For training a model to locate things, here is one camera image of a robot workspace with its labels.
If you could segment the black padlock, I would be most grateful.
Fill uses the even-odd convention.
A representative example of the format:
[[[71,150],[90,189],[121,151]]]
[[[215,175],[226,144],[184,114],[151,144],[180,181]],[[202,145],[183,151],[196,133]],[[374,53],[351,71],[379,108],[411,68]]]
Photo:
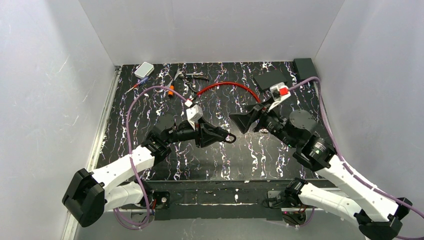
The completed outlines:
[[[224,142],[224,143],[228,143],[228,144],[233,144],[236,140],[237,140],[237,137],[236,137],[234,134],[229,133],[229,134],[225,137],[225,139],[223,140],[223,142]]]

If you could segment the red cable lock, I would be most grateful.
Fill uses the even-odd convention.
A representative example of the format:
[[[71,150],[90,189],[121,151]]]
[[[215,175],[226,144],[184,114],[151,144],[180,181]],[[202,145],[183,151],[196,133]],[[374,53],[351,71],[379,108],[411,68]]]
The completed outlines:
[[[225,84],[210,87],[204,83],[195,85],[196,92],[188,86],[183,87],[183,96],[195,99],[195,102],[203,109],[204,118],[209,123],[222,127],[230,133],[241,136],[230,113],[243,113],[247,105],[253,105],[267,100],[269,92],[261,92],[253,83],[236,83],[227,81]]]

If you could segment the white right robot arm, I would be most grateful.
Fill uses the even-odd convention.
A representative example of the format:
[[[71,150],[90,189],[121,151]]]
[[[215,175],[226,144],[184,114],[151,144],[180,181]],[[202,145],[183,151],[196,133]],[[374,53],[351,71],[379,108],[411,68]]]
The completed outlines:
[[[317,122],[305,110],[292,111],[281,117],[263,105],[252,105],[248,112],[231,113],[242,133],[253,123],[255,131],[266,129],[293,149],[293,158],[303,167],[317,173],[345,193],[333,194],[301,179],[293,180],[285,189],[293,203],[318,207],[355,224],[370,240],[391,240],[399,236],[402,219],[409,213],[407,198],[390,198],[364,180],[337,155],[335,148],[315,133]]]

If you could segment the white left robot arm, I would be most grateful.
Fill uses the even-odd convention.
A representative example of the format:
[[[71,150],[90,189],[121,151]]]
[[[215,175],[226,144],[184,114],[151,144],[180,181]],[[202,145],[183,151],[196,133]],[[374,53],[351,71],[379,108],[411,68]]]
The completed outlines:
[[[148,214],[154,213],[154,190],[137,176],[150,169],[171,153],[170,144],[193,140],[198,148],[214,143],[232,144],[236,136],[214,126],[203,117],[191,123],[155,125],[141,145],[101,168],[78,170],[62,198],[62,204],[83,228],[93,225],[110,210],[125,205],[140,205]]]

